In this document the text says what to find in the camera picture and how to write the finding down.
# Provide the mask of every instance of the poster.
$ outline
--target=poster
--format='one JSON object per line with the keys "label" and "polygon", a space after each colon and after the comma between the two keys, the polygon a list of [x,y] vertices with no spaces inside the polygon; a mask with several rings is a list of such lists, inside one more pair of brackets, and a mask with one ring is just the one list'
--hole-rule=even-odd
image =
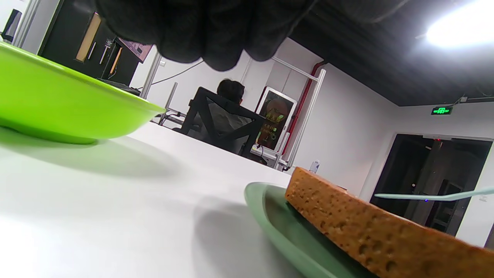
{"label": "poster", "polygon": [[257,143],[274,150],[284,134],[284,127],[292,115],[296,102],[281,93],[274,92],[269,87],[266,91],[266,98],[259,111],[259,115],[266,120],[257,137]]}
{"label": "poster", "polygon": [[146,57],[148,56],[149,52],[151,51],[151,48],[153,47],[152,45],[142,45],[140,43],[135,43],[135,42],[129,42],[123,39],[120,39],[120,41],[130,50],[132,53],[134,53],[141,62],[144,62]]}

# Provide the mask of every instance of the sage green plate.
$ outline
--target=sage green plate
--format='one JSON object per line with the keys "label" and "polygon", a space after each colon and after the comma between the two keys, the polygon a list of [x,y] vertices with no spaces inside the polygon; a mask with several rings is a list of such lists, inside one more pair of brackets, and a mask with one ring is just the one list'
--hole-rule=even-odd
{"label": "sage green plate", "polygon": [[316,230],[285,200],[285,188],[251,183],[245,199],[274,246],[307,278],[377,278]]}

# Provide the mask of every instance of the desk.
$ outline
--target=desk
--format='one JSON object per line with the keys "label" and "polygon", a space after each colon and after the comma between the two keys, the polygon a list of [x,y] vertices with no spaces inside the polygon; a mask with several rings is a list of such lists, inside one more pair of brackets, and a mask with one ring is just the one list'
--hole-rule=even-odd
{"label": "desk", "polygon": [[243,196],[289,176],[164,127],[95,146],[0,129],[0,171],[0,277],[300,277]]}

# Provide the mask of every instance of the light blue stick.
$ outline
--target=light blue stick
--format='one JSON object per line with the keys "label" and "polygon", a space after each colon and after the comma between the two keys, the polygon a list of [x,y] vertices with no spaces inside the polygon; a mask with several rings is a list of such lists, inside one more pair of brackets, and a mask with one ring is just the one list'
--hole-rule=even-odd
{"label": "light blue stick", "polygon": [[494,194],[494,187],[488,187],[474,191],[467,191],[467,192],[455,193],[444,196],[406,195],[406,194],[375,194],[374,196],[385,199],[401,199],[401,200],[456,201],[460,199],[469,198],[472,196],[488,195],[488,194]]}

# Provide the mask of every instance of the man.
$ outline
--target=man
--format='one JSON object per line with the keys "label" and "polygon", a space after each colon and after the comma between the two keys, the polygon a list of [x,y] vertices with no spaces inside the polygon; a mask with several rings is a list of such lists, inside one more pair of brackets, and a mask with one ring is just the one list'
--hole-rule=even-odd
{"label": "man", "polygon": [[[222,96],[227,100],[240,105],[242,103],[242,97],[244,96],[244,90],[245,87],[240,84],[240,82],[225,79],[218,85],[216,93],[219,96]],[[251,122],[251,119],[249,118],[228,113],[214,102],[209,104],[209,110],[213,118],[214,127],[220,135],[228,134]],[[194,119],[194,125],[201,128],[201,135],[194,137],[199,140],[206,139],[207,131],[203,126],[203,122],[199,114],[197,114]]]}

